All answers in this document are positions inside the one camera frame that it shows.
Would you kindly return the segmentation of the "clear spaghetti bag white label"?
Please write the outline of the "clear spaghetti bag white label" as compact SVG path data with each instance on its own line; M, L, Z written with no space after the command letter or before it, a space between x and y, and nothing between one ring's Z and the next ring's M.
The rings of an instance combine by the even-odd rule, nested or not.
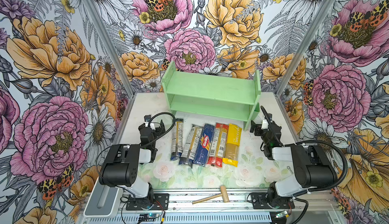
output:
M192 125L179 159L179 165L188 165L192 167L202 130L203 128L201 126Z

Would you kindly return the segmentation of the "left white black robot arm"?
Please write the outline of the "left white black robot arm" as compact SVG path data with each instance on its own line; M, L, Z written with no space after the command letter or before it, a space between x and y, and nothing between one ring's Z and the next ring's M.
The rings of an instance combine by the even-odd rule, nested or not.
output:
M123 189L135 199L154 201L152 185L138 178L138 167L153 163L156 154L155 140L166 130L163 122L145 122L139 126L141 143L113 145L109 148L99 173L99 183Z

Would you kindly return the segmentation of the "clear spaghetti bag dark end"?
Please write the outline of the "clear spaghetti bag dark end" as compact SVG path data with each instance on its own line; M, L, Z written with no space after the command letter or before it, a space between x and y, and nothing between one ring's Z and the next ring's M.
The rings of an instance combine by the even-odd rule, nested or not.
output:
M172 129L171 161L178 160L183 152L183 123L183 119L176 119Z

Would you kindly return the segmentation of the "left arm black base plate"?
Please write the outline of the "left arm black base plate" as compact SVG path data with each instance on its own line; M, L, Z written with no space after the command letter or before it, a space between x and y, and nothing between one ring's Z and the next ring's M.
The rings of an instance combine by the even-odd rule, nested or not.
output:
M153 197L130 198L126 201L125 209L127 211L165 211L168 210L169 197L169 194L157 193Z

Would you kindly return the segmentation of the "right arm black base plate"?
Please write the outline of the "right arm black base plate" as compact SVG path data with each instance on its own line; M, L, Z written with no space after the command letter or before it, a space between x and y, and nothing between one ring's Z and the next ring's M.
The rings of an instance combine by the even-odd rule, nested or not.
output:
M252 204L253 209L294 209L295 205L291 198L268 197L267 193L250 193L247 201Z

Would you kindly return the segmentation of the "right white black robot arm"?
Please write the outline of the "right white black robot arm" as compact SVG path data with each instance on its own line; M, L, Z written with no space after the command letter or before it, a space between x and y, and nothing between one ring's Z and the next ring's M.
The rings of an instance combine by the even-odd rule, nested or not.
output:
M285 207L293 202L293 197L310 189L331 188L338 181L337 173L320 146L285 146L280 142L281 129L275 122L269 123L266 119L261 124L251 121L250 125L250 132L261 137L261 150L268 160L287 161L292 166L289 177L272 182L266 195L254 198L253 202L266 202L269 208Z

